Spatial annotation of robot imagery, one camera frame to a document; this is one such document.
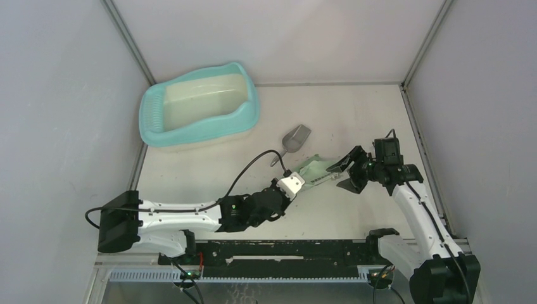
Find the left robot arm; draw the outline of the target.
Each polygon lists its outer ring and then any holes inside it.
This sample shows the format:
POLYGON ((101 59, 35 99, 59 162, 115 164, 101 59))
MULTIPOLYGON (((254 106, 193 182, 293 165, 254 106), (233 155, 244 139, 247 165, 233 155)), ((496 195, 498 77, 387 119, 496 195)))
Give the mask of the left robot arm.
POLYGON ((189 264, 198 255, 196 231, 243 232, 273 222, 295 197, 296 192, 272 185, 253 194, 178 205, 141 200, 138 191, 126 191, 98 209, 98 252, 142 248, 189 264))

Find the green cat litter bag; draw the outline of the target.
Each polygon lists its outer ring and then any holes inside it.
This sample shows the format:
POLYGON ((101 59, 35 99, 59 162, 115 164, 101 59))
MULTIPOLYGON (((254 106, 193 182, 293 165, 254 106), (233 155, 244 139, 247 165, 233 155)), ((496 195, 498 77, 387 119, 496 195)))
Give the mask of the green cat litter bag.
POLYGON ((327 171, 330 166, 337 162, 337 159, 323 158, 316 154, 295 166, 292 171, 297 172, 305 181, 305 184, 301 188, 301 192, 307 191, 326 181, 340 179, 343 175, 342 172, 327 171))

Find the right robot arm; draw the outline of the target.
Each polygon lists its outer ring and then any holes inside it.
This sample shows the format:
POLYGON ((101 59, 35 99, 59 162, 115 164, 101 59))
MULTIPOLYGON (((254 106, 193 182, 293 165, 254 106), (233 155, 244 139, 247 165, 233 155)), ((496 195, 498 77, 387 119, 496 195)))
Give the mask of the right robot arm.
POLYGON ((373 263, 390 262, 408 280, 414 303, 472 303, 481 271, 475 255, 467 255, 443 225, 414 164, 406 164, 397 137, 373 142, 374 153, 355 146, 328 172, 347 172, 337 184, 360 194, 369 182, 377 182, 403 212, 414 235, 417 250, 395 229, 371 230, 367 258, 373 263))

